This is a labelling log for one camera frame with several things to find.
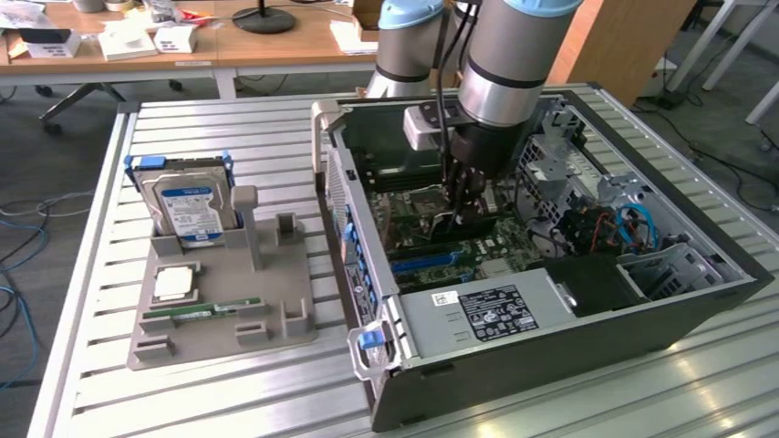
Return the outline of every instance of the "white paper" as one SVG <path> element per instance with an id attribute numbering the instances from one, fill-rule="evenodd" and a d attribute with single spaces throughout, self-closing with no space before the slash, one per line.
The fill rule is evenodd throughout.
<path id="1" fill-rule="evenodd" d="M 379 51 L 379 43 L 360 41 L 355 24 L 344 21 L 331 21 L 330 31 L 339 43 L 340 51 L 347 55 L 372 55 Z"/>
<path id="2" fill-rule="evenodd" d="M 19 29 L 20 27 L 32 29 L 56 28 L 44 14 L 44 9 L 46 7 L 36 3 L 0 0 L 0 27 L 6 29 Z"/>

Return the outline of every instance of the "sticker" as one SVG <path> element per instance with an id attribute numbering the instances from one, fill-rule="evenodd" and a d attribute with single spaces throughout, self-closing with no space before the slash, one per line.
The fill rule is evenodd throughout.
<path id="1" fill-rule="evenodd" d="M 531 309 L 514 285 L 462 295 L 459 298 L 467 321 L 482 342 L 538 329 Z"/>
<path id="2" fill-rule="evenodd" d="M 448 292 L 439 292 L 431 295 L 434 298 L 434 304 L 438 306 L 446 306 L 447 304 L 456 304 L 458 302 L 458 291 L 450 290 Z"/>
<path id="3" fill-rule="evenodd" d="M 190 242 L 208 242 L 224 232 L 219 213 L 208 204 L 214 199 L 211 187 L 162 191 L 162 201 L 175 233 Z"/>
<path id="4" fill-rule="evenodd" d="M 176 67 L 207 67 L 211 66 L 211 61 L 176 61 Z"/>
<path id="5" fill-rule="evenodd" d="M 171 319 L 174 321 L 191 321 L 192 319 L 204 319 L 212 316 L 211 310 L 204 310 L 203 312 L 186 313 L 184 315 L 174 315 Z"/>

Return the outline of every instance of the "table leg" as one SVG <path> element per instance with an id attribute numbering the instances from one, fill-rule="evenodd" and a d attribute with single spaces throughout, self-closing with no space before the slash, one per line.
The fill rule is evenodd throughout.
<path id="1" fill-rule="evenodd" d="M 771 105 L 777 103 L 777 100 L 779 100 L 779 82 L 777 82 L 777 85 L 774 85 L 774 88 L 771 89 L 771 91 L 769 91 L 769 94 L 759 102 L 755 109 L 753 109 L 750 115 L 746 116 L 746 122 L 750 125 L 754 125 L 759 122 L 761 117 L 763 117 Z"/>
<path id="2" fill-rule="evenodd" d="M 759 28 L 763 26 L 763 23 L 766 23 L 766 20 L 771 16 L 777 4 L 779 4 L 779 0 L 771 0 L 771 2 L 769 2 L 763 7 L 763 10 L 755 16 L 753 22 L 746 27 L 745 32 L 742 32 L 739 39 L 729 50 L 729 54 L 725 58 L 722 58 L 722 61 L 719 61 L 719 65 L 717 65 L 714 73 L 706 82 L 703 82 L 705 90 L 711 91 L 711 89 L 715 87 L 717 82 L 722 78 L 722 75 L 725 75 L 726 71 L 731 67 L 733 61 L 735 61 L 735 58 L 742 53 L 746 44 L 750 42 L 757 32 L 759 31 Z"/>
<path id="3" fill-rule="evenodd" d="M 235 68 L 215 69 L 216 88 L 219 89 L 219 98 L 223 100 L 238 99 L 234 83 L 236 77 Z"/>
<path id="4" fill-rule="evenodd" d="M 729 16 L 731 15 L 733 9 L 735 8 L 735 0 L 726 0 L 726 4 L 719 8 L 719 12 L 717 13 L 715 19 L 711 20 L 711 23 L 706 27 L 706 31 L 701 38 L 698 38 L 698 42 L 690 51 L 690 54 L 685 58 L 685 62 L 679 67 L 679 70 L 675 72 L 674 77 L 671 78 L 671 83 L 669 84 L 669 90 L 675 91 L 682 85 L 682 81 L 685 77 L 693 70 L 695 66 L 695 62 L 702 57 L 703 51 L 706 47 L 711 43 L 711 40 L 715 37 L 717 31 L 722 28 Z"/>

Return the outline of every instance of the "aluminum slotted table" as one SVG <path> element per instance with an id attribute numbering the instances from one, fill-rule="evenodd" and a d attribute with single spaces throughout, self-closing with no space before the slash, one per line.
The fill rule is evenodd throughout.
<path id="1" fill-rule="evenodd" d="M 766 268 L 779 236 L 602 90 L 569 86 Z M 352 373 L 311 171 L 311 106 L 351 95 L 143 104 L 118 115 L 31 436 L 375 436 Z M 591 136 L 610 171 L 619 159 Z M 134 155 L 228 150 L 258 217 L 306 223 L 319 338 L 308 345 L 167 368 L 124 368 L 151 220 L 122 172 Z M 774 283 L 659 353 L 420 422 L 383 436 L 765 436 L 779 431 Z"/>

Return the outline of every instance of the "motherboard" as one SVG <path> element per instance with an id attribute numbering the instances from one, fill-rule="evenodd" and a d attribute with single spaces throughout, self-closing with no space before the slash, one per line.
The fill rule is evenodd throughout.
<path id="1" fill-rule="evenodd" d="M 510 210 L 490 216 L 478 235 L 442 239 L 451 209 L 439 185 L 372 193 L 368 202 L 402 293 L 510 275 L 542 259 Z"/>

